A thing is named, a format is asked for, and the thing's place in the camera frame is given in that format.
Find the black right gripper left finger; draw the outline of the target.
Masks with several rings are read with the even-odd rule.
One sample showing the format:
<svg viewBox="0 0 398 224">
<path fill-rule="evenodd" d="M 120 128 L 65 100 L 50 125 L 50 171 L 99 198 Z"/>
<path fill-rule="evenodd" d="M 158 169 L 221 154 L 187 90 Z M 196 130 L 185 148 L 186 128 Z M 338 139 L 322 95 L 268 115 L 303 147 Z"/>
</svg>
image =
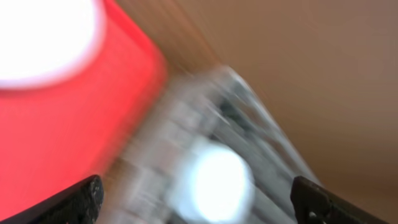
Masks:
<svg viewBox="0 0 398 224">
<path fill-rule="evenodd" d="M 101 177 L 91 175 L 1 224 L 94 224 L 103 200 Z"/>
</svg>

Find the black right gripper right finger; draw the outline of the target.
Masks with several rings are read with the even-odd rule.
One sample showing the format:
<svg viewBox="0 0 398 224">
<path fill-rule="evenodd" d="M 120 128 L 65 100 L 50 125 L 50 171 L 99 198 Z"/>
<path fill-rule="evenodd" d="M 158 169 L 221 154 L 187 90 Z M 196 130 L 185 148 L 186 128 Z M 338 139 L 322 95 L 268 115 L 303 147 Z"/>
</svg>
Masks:
<svg viewBox="0 0 398 224">
<path fill-rule="evenodd" d="M 290 193 L 298 224 L 387 224 L 305 177 L 295 177 Z"/>
</svg>

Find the large light blue plate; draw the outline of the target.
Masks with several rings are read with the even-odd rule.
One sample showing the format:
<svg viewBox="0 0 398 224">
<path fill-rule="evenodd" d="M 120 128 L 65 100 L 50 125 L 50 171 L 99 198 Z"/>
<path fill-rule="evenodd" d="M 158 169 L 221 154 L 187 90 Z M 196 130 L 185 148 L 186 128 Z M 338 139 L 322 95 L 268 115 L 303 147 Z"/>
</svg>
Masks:
<svg viewBox="0 0 398 224">
<path fill-rule="evenodd" d="M 1 89 L 77 76 L 99 54 L 106 23 L 99 0 L 1 0 Z"/>
</svg>

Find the clear plastic waste bin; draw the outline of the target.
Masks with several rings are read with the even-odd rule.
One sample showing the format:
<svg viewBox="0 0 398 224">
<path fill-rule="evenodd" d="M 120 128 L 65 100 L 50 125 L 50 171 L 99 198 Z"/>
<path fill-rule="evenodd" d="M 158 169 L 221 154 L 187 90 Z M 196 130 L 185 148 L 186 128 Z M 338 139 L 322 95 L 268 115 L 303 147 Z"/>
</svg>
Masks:
<svg viewBox="0 0 398 224">
<path fill-rule="evenodd" d="M 206 143 L 241 156 L 254 176 L 244 223 L 295 223 L 293 179 L 317 177 L 251 87 L 230 67 L 175 78 L 104 179 L 99 223 L 188 223 L 173 208 L 183 167 Z"/>
</svg>

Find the red plastic tray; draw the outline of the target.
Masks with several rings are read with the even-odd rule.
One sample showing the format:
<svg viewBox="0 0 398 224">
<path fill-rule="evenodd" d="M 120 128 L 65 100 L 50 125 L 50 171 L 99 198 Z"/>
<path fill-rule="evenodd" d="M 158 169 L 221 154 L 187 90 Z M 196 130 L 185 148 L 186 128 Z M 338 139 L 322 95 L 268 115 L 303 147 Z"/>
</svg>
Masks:
<svg viewBox="0 0 398 224">
<path fill-rule="evenodd" d="M 116 1 L 103 2 L 102 48 L 77 76 L 1 89 L 1 221 L 101 177 L 165 83 L 155 44 Z"/>
</svg>

